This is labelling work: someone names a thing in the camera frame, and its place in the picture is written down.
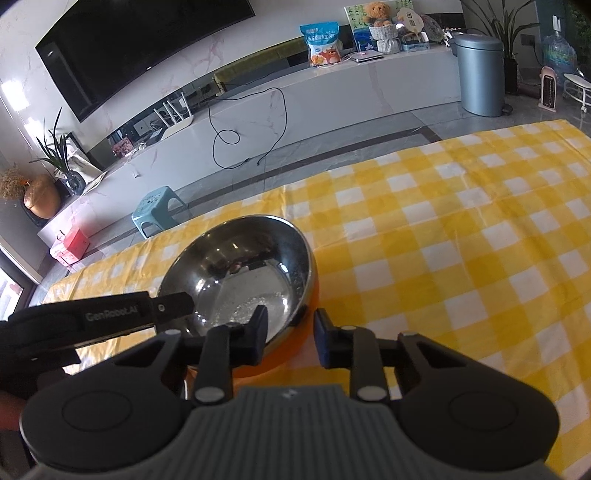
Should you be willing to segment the person's hand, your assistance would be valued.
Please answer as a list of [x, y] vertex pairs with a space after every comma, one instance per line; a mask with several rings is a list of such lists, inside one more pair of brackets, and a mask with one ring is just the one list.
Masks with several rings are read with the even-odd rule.
[[18, 431], [20, 416], [26, 401], [11, 394], [0, 392], [0, 430]]

